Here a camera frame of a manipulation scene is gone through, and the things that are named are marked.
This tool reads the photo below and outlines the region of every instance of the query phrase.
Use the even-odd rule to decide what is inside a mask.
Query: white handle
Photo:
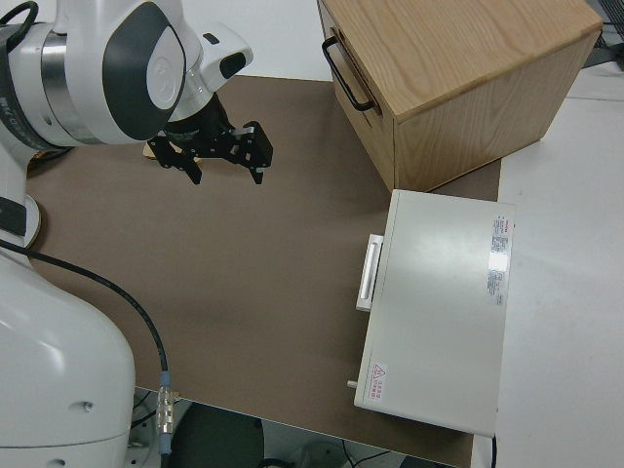
[[[377,278],[377,267],[379,266],[379,256],[381,255],[382,245],[383,236],[370,234],[367,256],[364,260],[364,268],[362,269],[358,301],[356,303],[356,309],[364,312],[371,312],[374,282]]]

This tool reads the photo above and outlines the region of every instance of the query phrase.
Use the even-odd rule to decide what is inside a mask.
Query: label sticker
[[[490,302],[505,303],[509,268],[509,219],[499,216],[491,227],[491,245],[487,266],[487,292]]]
[[[383,399],[383,389],[386,384],[386,375],[388,366],[381,363],[372,363],[370,367],[369,388],[367,389],[367,398],[380,402]]]

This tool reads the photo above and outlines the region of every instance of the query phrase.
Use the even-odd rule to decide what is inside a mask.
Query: warning label
[[[388,366],[380,363],[372,363],[372,366],[370,366],[370,378],[368,379],[369,388],[367,389],[367,398],[369,400],[379,402],[383,399],[387,373]]]

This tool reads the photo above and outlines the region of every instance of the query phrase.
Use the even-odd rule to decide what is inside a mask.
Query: black cable
[[[498,447],[496,446],[496,436],[491,440],[491,468],[496,468],[496,456],[498,455]]]
[[[145,396],[144,396],[143,398],[141,398],[141,399],[138,401],[138,403],[137,403],[136,405],[134,405],[134,406],[133,406],[133,410],[136,410],[138,407],[140,407],[140,406],[143,404],[143,402],[144,402],[145,400],[147,400],[147,397],[149,397],[149,394],[150,394],[150,393],[151,393],[151,392],[148,390],[148,391],[145,393]]]
[[[373,458],[377,458],[378,456],[381,456],[381,455],[387,455],[388,453],[390,453],[390,450],[381,451],[380,453],[376,453],[375,455],[367,456],[366,458],[362,458],[361,460],[356,461],[353,466],[354,467],[358,466],[363,461],[372,460]]]
[[[349,465],[351,465],[351,468],[355,468],[353,460],[351,459],[351,457],[349,456],[349,452],[347,451],[347,446],[344,444],[344,439],[340,439],[340,441],[342,442],[342,451],[344,451],[344,456],[347,457],[347,461],[349,462]]]
[[[138,312],[138,315],[140,315],[141,319],[143,319],[143,322],[145,322],[145,324],[149,328],[149,331],[152,333],[152,337],[154,338],[154,342],[156,343],[156,349],[158,351],[158,356],[160,358],[161,369],[162,371],[168,370],[165,346],[163,345],[163,341],[161,340],[158,330],[156,330],[156,326],[154,325],[154,322],[152,322],[152,319],[149,317],[147,312],[145,312],[145,309],[143,309],[143,307],[137,302],[137,300],[134,299],[128,292],[124,291],[122,288],[120,288],[113,282],[107,280],[106,278],[102,276],[99,276],[97,273],[94,273],[93,271],[89,271],[86,268],[82,268],[80,266],[73,265],[67,261],[54,258],[53,256],[45,255],[44,253],[39,253],[31,249],[27,249],[25,247],[20,247],[15,244],[11,244],[10,242],[4,241],[2,239],[0,239],[0,248],[6,249],[7,251],[15,252],[16,254],[21,254],[21,255],[28,256],[30,258],[35,258],[37,260],[50,263],[51,265],[58,266],[60,268],[64,268],[66,270],[72,271],[79,275],[85,276],[95,281],[96,283],[100,283],[101,285],[106,286],[110,290],[121,295],[124,299],[126,299],[126,301],[130,303],[130,305],[134,307],[136,312]]]
[[[13,10],[7,13],[4,17],[0,18],[0,24],[7,24],[10,20],[15,18],[22,12],[29,10],[28,16],[26,20],[21,24],[19,29],[13,33],[13,35],[7,40],[7,53],[12,51],[15,47],[17,47],[23,38],[26,37],[26,34],[30,30],[30,27],[35,22],[37,15],[39,14],[39,5],[35,2],[24,2],[17,5]]]
[[[362,458],[361,460],[358,460],[358,461],[356,461],[354,463],[353,460],[351,459],[351,456],[349,456],[349,452],[347,451],[347,446],[344,443],[344,439],[340,439],[340,441],[342,442],[342,451],[344,452],[344,456],[347,457],[347,461],[349,462],[349,465],[351,466],[351,468],[355,468],[360,463],[363,463],[365,461],[369,461],[369,460],[372,460],[374,458],[377,458],[378,456],[387,455],[388,453],[390,453],[390,450],[384,450],[384,451],[381,451],[380,453],[376,453],[375,455],[366,456],[366,457]]]
[[[279,458],[264,458],[257,465],[257,468],[267,468],[270,466],[276,466],[277,468],[293,468],[294,463],[289,463]]]
[[[136,421],[133,421],[132,424],[130,425],[131,429],[134,429],[135,427],[139,426],[139,424],[142,424],[143,422],[145,422],[146,420],[154,417],[154,414],[156,414],[156,409],[154,411],[152,411],[149,414],[146,414],[144,417],[137,419]]]

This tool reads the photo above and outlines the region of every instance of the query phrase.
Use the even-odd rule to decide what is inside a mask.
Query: white appliance
[[[393,191],[358,297],[370,321],[356,406],[493,437],[514,212]]]

